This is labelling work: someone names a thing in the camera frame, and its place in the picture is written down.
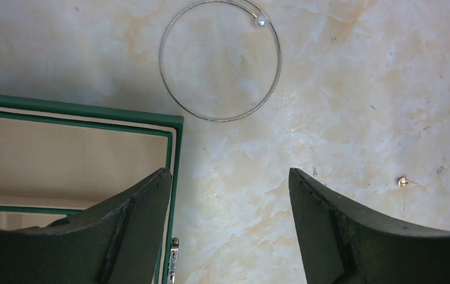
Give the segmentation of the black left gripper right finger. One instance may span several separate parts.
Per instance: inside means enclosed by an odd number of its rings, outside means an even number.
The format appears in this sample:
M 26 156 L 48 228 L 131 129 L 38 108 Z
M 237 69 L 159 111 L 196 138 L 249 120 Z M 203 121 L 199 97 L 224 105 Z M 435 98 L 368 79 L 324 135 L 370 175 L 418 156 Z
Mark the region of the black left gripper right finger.
M 450 283 L 450 231 L 399 220 L 289 172 L 308 283 Z

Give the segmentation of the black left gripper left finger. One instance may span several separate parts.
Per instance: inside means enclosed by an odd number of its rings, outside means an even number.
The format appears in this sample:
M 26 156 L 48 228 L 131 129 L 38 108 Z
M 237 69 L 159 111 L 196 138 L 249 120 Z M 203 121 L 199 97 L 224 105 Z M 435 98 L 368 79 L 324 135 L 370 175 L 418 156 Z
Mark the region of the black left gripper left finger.
M 46 227 L 0 230 L 0 283 L 151 283 L 170 194 L 159 169 Z

